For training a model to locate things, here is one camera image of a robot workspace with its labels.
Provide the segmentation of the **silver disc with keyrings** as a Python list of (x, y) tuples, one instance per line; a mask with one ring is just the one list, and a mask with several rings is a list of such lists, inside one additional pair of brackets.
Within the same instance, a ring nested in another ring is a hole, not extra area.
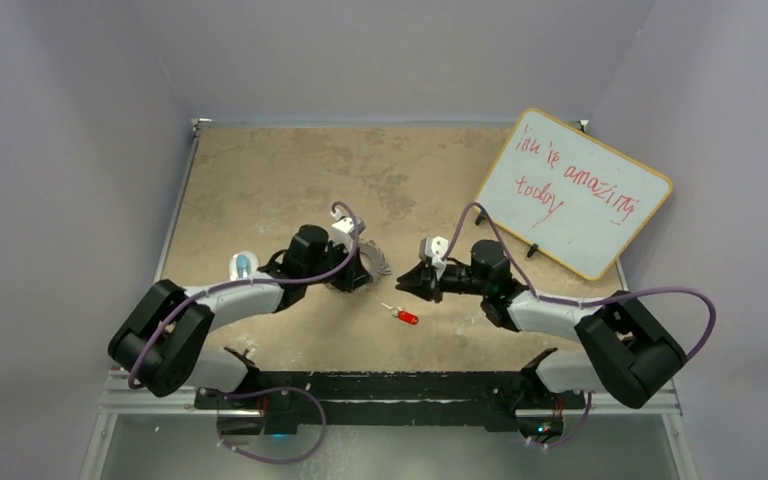
[(380, 248), (371, 240), (361, 240), (351, 262), (325, 285), (332, 292), (356, 293), (372, 287), (390, 273), (389, 263)]

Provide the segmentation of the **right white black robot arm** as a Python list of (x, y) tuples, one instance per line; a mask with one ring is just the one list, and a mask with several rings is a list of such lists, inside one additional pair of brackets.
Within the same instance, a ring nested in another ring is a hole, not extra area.
[(604, 299), (542, 299), (512, 274), (503, 245), (479, 240), (470, 260), (443, 259), (448, 242), (428, 237), (420, 261), (396, 280), (399, 291), (439, 303), (445, 294), (480, 297), (480, 308), (498, 328), (544, 333), (578, 342), (579, 352), (545, 351), (529, 364), (521, 392), (544, 407), (567, 391), (607, 392), (639, 409), (687, 363), (676, 339), (637, 299), (622, 291)]

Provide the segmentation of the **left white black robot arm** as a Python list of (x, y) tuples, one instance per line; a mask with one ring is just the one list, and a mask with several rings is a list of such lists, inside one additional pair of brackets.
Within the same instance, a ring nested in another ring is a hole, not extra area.
[(209, 350), (210, 332), (234, 322), (284, 311), (311, 285), (352, 292), (372, 279), (358, 257), (361, 221), (344, 217), (328, 228), (304, 225), (287, 249), (225, 283), (182, 287), (154, 283), (108, 344), (109, 357), (136, 388), (164, 397), (182, 386), (219, 391), (232, 408), (257, 399), (254, 365), (236, 351)]

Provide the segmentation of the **keys with red green tags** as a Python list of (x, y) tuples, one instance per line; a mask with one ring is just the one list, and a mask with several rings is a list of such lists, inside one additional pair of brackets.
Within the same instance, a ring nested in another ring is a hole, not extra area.
[(419, 317), (417, 315), (415, 315), (415, 314), (413, 314), (411, 312), (408, 312), (407, 310), (404, 310), (401, 307), (390, 306), (390, 305), (385, 304), (385, 303), (381, 303), (381, 305), (388, 311), (388, 313), (392, 317), (394, 317), (394, 318), (396, 318), (396, 319), (398, 319), (398, 320), (400, 320), (400, 321), (402, 321), (402, 322), (404, 322), (406, 324), (417, 325), (419, 323)]

